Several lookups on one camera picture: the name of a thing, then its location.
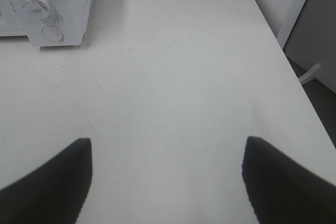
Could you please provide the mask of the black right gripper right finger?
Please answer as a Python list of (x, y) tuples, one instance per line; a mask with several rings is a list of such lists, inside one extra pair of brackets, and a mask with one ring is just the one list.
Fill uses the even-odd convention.
[(247, 138), (242, 178), (259, 223), (335, 223), (335, 185), (263, 138)]

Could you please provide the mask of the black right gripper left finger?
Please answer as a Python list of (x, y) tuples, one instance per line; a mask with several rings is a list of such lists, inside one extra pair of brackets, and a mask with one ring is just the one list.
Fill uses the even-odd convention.
[(1, 223), (76, 223), (91, 182), (91, 139), (79, 138), (1, 189)]

